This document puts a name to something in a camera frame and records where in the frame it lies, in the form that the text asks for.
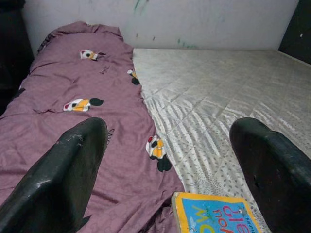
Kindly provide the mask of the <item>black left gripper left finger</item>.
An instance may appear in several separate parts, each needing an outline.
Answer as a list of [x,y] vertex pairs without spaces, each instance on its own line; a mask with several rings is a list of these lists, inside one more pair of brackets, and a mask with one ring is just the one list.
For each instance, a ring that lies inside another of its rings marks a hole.
[[107,147],[105,121],[92,117],[61,135],[0,207],[3,233],[75,233]]

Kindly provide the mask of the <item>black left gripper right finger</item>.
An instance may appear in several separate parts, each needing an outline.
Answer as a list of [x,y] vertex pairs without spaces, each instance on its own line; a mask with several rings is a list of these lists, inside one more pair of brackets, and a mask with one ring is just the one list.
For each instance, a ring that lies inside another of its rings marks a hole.
[[244,117],[229,131],[233,151],[269,229],[311,231],[311,160],[282,133]]

